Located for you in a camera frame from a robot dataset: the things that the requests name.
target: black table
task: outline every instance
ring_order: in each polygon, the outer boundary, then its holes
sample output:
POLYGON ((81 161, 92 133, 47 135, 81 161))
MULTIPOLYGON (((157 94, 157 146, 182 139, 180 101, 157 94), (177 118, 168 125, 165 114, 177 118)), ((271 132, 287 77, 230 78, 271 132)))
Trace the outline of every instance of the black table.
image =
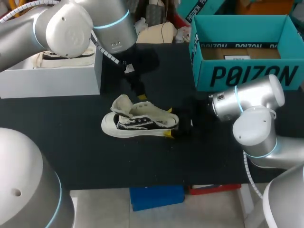
MULTIPOLYGON (((142 76, 152 103, 165 109, 196 94, 187 45, 140 47, 153 47, 160 58, 160 66, 142 76)), ((108 84, 102 95, 0 100, 0 127, 30 137, 69 190, 248 182, 232 123, 218 123, 206 137, 185 140, 104 134, 101 120, 113 100, 120 94, 136 99, 105 59, 103 68, 108 84)), ((285 106, 277 110, 276 130, 282 136, 304 137, 304 93, 285 96, 285 106)), ((250 168, 255 182, 268 182, 282 173, 250 168)))

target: sneaker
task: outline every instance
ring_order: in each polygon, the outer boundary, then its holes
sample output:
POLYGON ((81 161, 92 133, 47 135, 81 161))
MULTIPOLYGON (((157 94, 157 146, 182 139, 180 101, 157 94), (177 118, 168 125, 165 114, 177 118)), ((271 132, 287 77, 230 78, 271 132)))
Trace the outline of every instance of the sneaker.
POLYGON ((107 135, 130 138, 140 135, 166 136, 177 129, 179 118, 154 106, 151 102, 133 104, 127 95, 120 95, 105 115, 101 128, 107 135))
POLYGON ((31 57, 34 67, 57 68, 66 66, 87 66, 95 61, 95 50, 88 48, 82 55, 75 58, 66 58, 51 51, 40 52, 31 57))

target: paper label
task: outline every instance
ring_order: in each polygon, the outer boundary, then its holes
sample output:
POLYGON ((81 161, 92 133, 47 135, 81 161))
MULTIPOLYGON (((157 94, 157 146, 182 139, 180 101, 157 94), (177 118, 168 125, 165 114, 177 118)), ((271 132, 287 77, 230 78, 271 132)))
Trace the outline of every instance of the paper label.
POLYGON ((125 73, 125 74, 128 74, 128 73, 133 72, 133 71, 134 71, 133 65, 132 65, 132 64, 128 64, 128 65, 127 65, 127 68, 126 68, 125 71, 124 71, 124 73, 125 73))
POLYGON ((250 56, 225 56, 225 59, 250 59, 250 56))

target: cardboard box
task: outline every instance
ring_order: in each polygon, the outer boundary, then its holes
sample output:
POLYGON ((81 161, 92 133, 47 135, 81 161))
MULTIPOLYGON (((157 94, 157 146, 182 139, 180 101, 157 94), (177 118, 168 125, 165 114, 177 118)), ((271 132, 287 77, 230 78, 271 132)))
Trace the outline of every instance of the cardboard box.
POLYGON ((214 15, 225 0, 182 0, 176 11, 189 23, 195 15, 214 15))
POLYGON ((237 0, 238 15, 287 15, 291 12, 294 0, 237 0))
POLYGON ((304 80, 304 42, 289 16, 195 16, 189 51, 198 91, 269 74, 284 90, 297 90, 304 80))
POLYGON ((0 97, 99 95, 102 54, 88 66, 34 69, 30 58, 0 73, 0 97))

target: red object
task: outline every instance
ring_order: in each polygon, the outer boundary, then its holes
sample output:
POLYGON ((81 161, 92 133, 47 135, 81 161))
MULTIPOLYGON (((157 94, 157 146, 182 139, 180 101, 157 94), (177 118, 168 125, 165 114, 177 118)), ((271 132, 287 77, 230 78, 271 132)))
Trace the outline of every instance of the red object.
POLYGON ((220 191, 231 191, 235 189, 240 189, 242 187, 241 184, 227 184, 227 185, 221 185, 219 187, 215 188, 200 188, 200 189, 193 189, 189 187, 189 193, 191 195, 202 195, 202 194, 209 194, 214 192, 220 192, 220 191))
POLYGON ((184 26, 190 27, 190 24, 186 20, 181 18, 177 13, 175 13, 173 16, 173 24, 177 29, 184 26))

